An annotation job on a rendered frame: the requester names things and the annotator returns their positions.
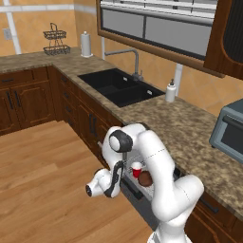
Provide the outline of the red cup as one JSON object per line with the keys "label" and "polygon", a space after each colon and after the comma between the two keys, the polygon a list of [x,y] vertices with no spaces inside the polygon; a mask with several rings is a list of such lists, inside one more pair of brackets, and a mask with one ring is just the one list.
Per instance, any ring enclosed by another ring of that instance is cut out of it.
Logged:
{"label": "red cup", "polygon": [[131,164],[132,173],[134,178],[138,178],[141,172],[142,164],[138,161]]}

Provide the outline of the black double sink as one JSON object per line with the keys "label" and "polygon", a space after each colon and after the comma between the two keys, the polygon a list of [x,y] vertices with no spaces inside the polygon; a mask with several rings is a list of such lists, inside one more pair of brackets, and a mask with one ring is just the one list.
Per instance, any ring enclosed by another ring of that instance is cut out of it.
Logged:
{"label": "black double sink", "polygon": [[79,75],[79,78],[118,107],[164,95],[163,91],[146,82],[135,81],[117,68]]}

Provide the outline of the wide dark wood drawer front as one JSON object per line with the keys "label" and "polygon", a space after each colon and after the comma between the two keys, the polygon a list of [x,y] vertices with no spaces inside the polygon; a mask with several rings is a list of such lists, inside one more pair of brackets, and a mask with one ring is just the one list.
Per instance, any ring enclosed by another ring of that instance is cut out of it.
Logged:
{"label": "wide dark wood drawer front", "polygon": [[[2,83],[2,80],[13,79],[13,82]],[[10,73],[0,74],[0,88],[16,84],[23,84],[33,80],[32,72],[30,70],[21,70]]]}

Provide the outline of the white soap dispenser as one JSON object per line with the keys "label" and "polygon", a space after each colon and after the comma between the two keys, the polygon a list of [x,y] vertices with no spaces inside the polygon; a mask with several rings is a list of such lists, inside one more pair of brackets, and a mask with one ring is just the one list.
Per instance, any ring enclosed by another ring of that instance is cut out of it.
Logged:
{"label": "white soap dispenser", "polygon": [[172,103],[175,100],[176,90],[177,90],[177,88],[174,83],[174,80],[171,80],[171,82],[166,87],[166,94],[165,94],[166,102]]}

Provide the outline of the dark grey dishwasher door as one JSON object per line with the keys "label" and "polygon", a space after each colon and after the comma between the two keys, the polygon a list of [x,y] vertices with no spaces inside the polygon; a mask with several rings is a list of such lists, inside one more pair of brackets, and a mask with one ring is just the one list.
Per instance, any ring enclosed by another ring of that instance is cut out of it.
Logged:
{"label": "dark grey dishwasher door", "polygon": [[140,214],[140,216],[146,221],[146,223],[154,231],[159,225],[159,221],[152,213],[150,201],[147,200],[145,197],[143,197],[140,200],[137,200],[127,189],[127,187],[124,185],[123,178],[121,179],[121,191],[125,195],[125,197],[129,200],[129,202],[133,205],[136,211]]}

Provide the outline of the dark wood wall cabinet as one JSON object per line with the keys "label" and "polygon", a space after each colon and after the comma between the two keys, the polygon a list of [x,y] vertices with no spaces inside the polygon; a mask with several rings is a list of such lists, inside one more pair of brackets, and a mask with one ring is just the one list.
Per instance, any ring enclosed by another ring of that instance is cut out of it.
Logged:
{"label": "dark wood wall cabinet", "polygon": [[243,0],[218,0],[204,66],[243,81]]}

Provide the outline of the grey metal tap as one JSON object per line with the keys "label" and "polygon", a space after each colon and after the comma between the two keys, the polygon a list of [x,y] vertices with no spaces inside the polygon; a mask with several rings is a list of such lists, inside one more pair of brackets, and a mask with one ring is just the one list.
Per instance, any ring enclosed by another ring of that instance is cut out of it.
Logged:
{"label": "grey metal tap", "polygon": [[133,52],[135,54],[135,71],[132,74],[133,80],[142,82],[143,81],[142,73],[139,72],[139,54],[134,48],[106,51],[104,55],[110,56],[110,55],[123,54],[128,52]]}

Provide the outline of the brown bowl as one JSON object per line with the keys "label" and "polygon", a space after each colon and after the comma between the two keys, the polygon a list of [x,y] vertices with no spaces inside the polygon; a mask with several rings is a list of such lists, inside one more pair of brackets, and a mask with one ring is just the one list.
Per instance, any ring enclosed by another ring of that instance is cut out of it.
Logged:
{"label": "brown bowl", "polygon": [[143,187],[149,187],[153,183],[151,175],[148,171],[142,171],[139,175],[139,184]]}

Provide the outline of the wood-framed window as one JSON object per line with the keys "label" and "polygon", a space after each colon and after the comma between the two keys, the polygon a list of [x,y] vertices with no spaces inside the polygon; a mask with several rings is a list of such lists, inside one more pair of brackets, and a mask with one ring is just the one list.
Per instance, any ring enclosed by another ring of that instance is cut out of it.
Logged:
{"label": "wood-framed window", "polygon": [[218,0],[96,0],[98,34],[222,78],[204,66]]}

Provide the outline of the white paper towel roll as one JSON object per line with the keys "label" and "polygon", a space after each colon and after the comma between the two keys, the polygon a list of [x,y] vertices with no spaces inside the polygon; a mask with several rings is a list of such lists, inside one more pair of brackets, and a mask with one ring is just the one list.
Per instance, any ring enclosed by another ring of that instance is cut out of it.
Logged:
{"label": "white paper towel roll", "polygon": [[82,50],[83,57],[89,58],[92,56],[91,39],[90,39],[90,35],[86,31],[84,31],[81,34],[81,50]]}

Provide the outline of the dark wood cupboard door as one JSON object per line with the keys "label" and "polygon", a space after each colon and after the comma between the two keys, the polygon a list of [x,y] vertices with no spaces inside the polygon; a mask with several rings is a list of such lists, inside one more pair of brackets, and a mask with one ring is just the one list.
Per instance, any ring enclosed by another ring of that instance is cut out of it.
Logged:
{"label": "dark wood cupboard door", "polygon": [[227,236],[218,234],[196,214],[189,216],[185,233],[193,243],[232,243]]}
{"label": "dark wood cupboard door", "polygon": [[[14,91],[17,91],[21,107],[18,107]],[[25,84],[11,90],[17,115],[22,128],[50,122],[55,119],[49,81]]]}
{"label": "dark wood cupboard door", "polygon": [[109,126],[98,116],[93,116],[93,133],[95,137],[95,149],[98,158],[102,156],[101,144],[103,143],[104,137],[106,135]]}
{"label": "dark wood cupboard door", "polygon": [[9,100],[6,94],[8,89],[0,90],[0,135],[8,133],[12,128],[12,117]]}
{"label": "dark wood cupboard door", "polygon": [[77,113],[80,133],[87,145],[92,147],[92,135],[90,133],[89,125],[89,110],[83,103],[79,103]]}

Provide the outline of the grey toaster oven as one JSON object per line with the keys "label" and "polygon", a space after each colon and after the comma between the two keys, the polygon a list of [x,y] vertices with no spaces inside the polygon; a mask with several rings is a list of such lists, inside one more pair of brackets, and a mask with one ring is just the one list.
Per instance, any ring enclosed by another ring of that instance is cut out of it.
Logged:
{"label": "grey toaster oven", "polygon": [[243,164],[243,99],[222,107],[209,143]]}

